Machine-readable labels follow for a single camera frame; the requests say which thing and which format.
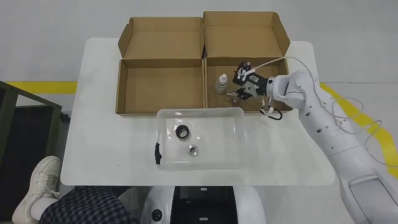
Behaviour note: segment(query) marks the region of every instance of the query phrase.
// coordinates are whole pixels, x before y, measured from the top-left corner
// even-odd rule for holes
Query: checkered fabric
[[[40,223],[138,224],[139,220],[124,209],[117,192],[122,193],[117,187],[75,187],[44,211]]]

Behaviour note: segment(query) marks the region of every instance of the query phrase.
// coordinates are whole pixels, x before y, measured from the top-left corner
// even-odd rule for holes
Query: person
[[[119,201],[120,187],[76,186],[60,198],[55,191],[60,171],[61,161],[55,156],[37,164],[28,193],[12,215],[15,224],[139,223]]]

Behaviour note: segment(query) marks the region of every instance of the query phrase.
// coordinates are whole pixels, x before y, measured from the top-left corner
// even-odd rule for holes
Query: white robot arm
[[[345,112],[320,88],[318,78],[307,70],[268,79],[255,71],[250,63],[241,63],[233,82],[242,87],[227,96],[246,100],[266,95],[298,109],[303,127],[338,175],[341,198],[354,222],[398,223],[398,183],[387,180],[356,135],[350,134]]]

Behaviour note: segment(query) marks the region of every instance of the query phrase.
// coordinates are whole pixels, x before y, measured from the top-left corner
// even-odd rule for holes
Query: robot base
[[[266,224],[266,216],[252,186],[155,186],[146,198],[141,223]]]

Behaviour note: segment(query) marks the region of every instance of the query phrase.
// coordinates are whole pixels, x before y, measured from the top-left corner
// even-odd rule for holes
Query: yellow tape
[[[337,100],[337,103],[341,106],[341,108],[344,110],[348,117],[354,116],[353,121],[357,123],[360,127],[364,128],[374,122],[374,120],[371,119],[368,115],[361,113],[361,111],[357,109],[351,102],[341,97],[333,89],[326,86],[326,84],[321,83],[320,86],[323,90],[330,93],[330,95]],[[374,124],[366,131],[370,134],[373,133],[375,128],[377,128],[377,124]],[[394,144],[394,140],[392,139],[392,135],[387,132],[383,127],[380,127],[378,131],[374,133],[374,138],[376,138],[380,143],[386,164],[398,165],[397,148]],[[391,175],[398,179],[398,168],[388,167],[387,169]]]
[[[76,93],[77,82],[6,82],[29,93],[67,94]]]

